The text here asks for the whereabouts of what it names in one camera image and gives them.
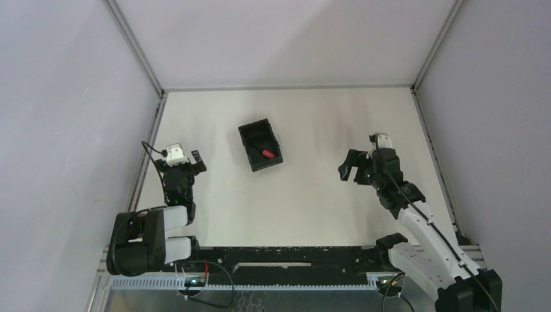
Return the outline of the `red handled screwdriver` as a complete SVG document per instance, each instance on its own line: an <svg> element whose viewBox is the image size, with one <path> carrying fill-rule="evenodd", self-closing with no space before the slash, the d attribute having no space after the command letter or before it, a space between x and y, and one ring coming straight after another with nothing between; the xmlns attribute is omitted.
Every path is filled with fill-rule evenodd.
<svg viewBox="0 0 551 312"><path fill-rule="evenodd" d="M274 159L276 157L271 151L264 148L257 148L257 151L267 159Z"/></svg>

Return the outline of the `black plastic bin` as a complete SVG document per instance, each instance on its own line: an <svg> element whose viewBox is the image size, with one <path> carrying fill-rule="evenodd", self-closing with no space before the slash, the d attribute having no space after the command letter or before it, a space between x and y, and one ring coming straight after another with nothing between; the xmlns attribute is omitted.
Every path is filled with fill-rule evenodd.
<svg viewBox="0 0 551 312"><path fill-rule="evenodd" d="M272 126L267 118L248 123L246 125L241 125L238 127L238 131L242 144L246 150L246 155L252 172L257 172L283 162L279 142L277 141ZM264 148L271 151L275 155L275 158L267 159L263 157L257 151L257 148Z"/></svg>

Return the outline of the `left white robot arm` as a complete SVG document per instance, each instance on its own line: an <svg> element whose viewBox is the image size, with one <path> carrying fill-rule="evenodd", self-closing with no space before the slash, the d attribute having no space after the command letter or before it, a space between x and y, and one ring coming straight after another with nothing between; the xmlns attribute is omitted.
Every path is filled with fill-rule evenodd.
<svg viewBox="0 0 551 312"><path fill-rule="evenodd" d="M197 270L203 254L195 236L171 237L169 231L189 226L196 215L193 186L195 177L207 167L199 151L193 162L169 152L158 159L166 203L161 206L116 216L107 252L107 270L113 276L139 276L161 271L178 261L188 271Z"/></svg>

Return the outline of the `black mounting rail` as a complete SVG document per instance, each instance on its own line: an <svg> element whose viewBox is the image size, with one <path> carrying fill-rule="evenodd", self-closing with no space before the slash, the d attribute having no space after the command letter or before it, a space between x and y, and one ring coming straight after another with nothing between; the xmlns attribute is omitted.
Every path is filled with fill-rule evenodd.
<svg viewBox="0 0 551 312"><path fill-rule="evenodd" d="M373 246L201 247L192 258L219 285L367 286L370 276L397 271Z"/></svg>

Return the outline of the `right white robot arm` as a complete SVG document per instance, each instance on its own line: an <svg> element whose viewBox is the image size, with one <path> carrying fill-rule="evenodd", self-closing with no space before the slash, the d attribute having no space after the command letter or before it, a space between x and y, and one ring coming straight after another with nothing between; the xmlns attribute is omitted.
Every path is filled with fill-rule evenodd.
<svg viewBox="0 0 551 312"><path fill-rule="evenodd" d="M376 264L383 270L398 269L409 276L432 299L436 311L501 311L502 279L485 270L440 229L426 197L404 179L400 159L392 148L372 151L350 149L338 167L347 181L353 168L354 182L375 189L380 204L422 247L400 233L376 241Z"/></svg>

